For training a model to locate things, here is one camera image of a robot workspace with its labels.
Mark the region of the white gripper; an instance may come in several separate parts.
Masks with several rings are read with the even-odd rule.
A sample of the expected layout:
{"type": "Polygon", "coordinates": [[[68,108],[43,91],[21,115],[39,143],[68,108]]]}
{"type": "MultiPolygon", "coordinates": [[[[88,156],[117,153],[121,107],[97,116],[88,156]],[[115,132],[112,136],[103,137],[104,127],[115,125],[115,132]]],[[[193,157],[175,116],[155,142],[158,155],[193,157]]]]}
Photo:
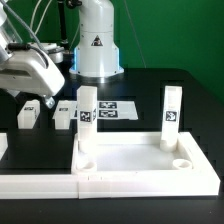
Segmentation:
{"type": "Polygon", "coordinates": [[[65,79],[52,60],[45,57],[49,65],[34,50],[16,51],[0,64],[0,88],[44,96],[44,105],[52,109],[55,105],[52,96],[61,90],[65,79]]]}

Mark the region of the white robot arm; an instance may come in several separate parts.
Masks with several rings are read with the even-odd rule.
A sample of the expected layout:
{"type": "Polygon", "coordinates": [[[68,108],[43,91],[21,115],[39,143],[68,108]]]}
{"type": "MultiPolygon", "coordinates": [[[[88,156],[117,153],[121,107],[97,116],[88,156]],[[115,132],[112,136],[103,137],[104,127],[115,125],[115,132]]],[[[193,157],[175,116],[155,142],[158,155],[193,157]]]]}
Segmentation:
{"type": "MultiPolygon", "coordinates": [[[[54,106],[53,97],[65,79],[50,52],[39,42],[24,43],[7,18],[15,11],[0,0],[0,89],[27,92],[54,106]]],[[[119,64],[119,48],[114,43],[114,7],[110,0],[66,0],[79,9],[80,41],[74,49],[70,72],[85,79],[105,80],[124,72],[119,64]]]]}

